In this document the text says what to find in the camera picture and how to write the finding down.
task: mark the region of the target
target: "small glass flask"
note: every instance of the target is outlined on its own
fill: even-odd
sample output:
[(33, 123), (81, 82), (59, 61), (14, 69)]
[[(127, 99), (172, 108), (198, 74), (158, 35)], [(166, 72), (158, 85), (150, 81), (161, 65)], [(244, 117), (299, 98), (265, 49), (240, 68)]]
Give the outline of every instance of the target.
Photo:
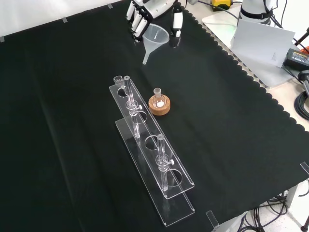
[(161, 107), (166, 105), (166, 99), (162, 95), (160, 88), (155, 88), (154, 89), (153, 105), (156, 108), (161, 108)]

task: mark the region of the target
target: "metal stand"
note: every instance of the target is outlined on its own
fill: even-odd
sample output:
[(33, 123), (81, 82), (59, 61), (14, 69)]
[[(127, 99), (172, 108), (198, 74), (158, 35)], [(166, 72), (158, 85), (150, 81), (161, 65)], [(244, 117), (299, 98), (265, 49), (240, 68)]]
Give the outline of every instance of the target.
[(194, 187), (129, 76), (114, 78), (110, 91), (123, 115), (116, 126), (165, 226), (195, 212), (185, 192)]

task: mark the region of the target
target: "funnel stem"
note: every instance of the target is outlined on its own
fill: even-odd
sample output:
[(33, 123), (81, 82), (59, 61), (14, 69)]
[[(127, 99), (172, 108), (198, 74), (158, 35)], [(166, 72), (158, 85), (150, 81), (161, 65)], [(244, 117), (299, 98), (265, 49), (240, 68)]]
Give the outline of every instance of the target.
[(145, 57), (144, 57), (144, 60), (143, 60), (143, 64), (146, 64), (146, 63), (147, 63), (149, 54), (150, 54), (150, 53), (147, 53), (147, 52), (146, 52)]

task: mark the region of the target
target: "cable bundle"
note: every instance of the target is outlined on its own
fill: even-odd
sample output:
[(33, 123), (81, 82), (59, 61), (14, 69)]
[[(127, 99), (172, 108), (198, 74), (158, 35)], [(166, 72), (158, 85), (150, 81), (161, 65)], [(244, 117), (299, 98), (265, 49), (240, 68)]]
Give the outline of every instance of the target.
[[(273, 205), (278, 205), (278, 204), (282, 204), (280, 212), (278, 212), (277, 210), (275, 210), (273, 208)], [(278, 214), (278, 216), (276, 216), (276, 218), (271, 220), (269, 223), (262, 225), (261, 221), (260, 221), (260, 208), (262, 208), (262, 207), (270, 207), (276, 214)], [(288, 213), (288, 207), (286, 205), (286, 196), (284, 196), (284, 193), (282, 193), (282, 196), (278, 195), (277, 197), (274, 197), (274, 198), (270, 199), (269, 201), (267, 201), (267, 205), (262, 205), (262, 206), (259, 206), (255, 209), (253, 209), (254, 225), (251, 225), (247, 221), (247, 214), (246, 214), (241, 219), (241, 223), (240, 223), (240, 226), (239, 226), (239, 229), (237, 230), (237, 232), (244, 232), (244, 231), (265, 232), (265, 230), (264, 230), (265, 226), (268, 226), (269, 224), (271, 224), (272, 222), (277, 220), (281, 215), (285, 215), (287, 213)], [(246, 223), (248, 224), (245, 227), (243, 227), (244, 221), (246, 221)]]

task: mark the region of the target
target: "robotic hand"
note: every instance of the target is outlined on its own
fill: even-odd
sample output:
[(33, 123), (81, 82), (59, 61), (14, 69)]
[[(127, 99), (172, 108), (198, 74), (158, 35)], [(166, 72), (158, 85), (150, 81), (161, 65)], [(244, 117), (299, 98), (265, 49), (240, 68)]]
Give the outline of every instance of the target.
[(141, 41), (149, 24), (154, 19), (172, 9), (171, 41), (173, 41), (174, 47), (177, 46), (180, 41), (181, 28), (183, 26), (183, 12), (177, 2), (178, 0), (132, 0), (126, 13), (126, 19), (130, 23), (133, 39), (137, 42)]

